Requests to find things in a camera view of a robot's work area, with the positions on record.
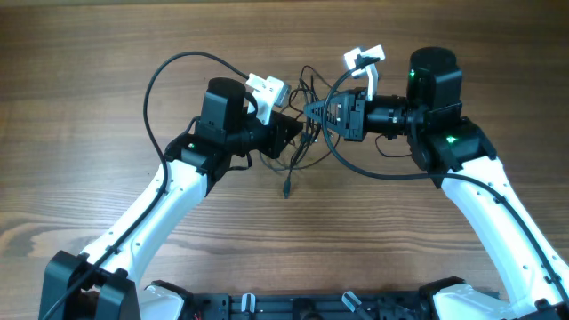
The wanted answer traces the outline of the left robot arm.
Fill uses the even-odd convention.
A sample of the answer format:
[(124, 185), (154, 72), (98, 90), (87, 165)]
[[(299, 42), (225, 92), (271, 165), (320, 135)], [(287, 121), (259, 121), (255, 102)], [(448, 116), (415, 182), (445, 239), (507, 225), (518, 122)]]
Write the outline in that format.
[(58, 252), (44, 272), (42, 319), (197, 319), (191, 292), (165, 281), (145, 288), (148, 264), (181, 219), (234, 171), (233, 156), (278, 158), (302, 128), (277, 112), (290, 88), (250, 74), (210, 80), (195, 130), (159, 151), (153, 180), (104, 234), (77, 255)]

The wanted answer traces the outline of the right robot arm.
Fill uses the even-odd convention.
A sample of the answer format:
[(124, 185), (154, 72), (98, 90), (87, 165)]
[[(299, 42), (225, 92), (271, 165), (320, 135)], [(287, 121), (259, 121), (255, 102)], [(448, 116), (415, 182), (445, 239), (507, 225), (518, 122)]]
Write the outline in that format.
[(369, 133), (405, 136), (418, 178), (431, 180), (459, 208), (499, 272), (508, 294), (499, 300), (451, 276), (422, 286), (423, 319), (565, 319), (568, 267), (511, 187), (491, 141), (462, 113), (462, 73), (454, 53), (424, 47), (410, 58), (405, 96), (376, 92), (380, 47), (347, 52), (347, 76), (368, 85), (305, 106), (326, 132), (361, 141)]

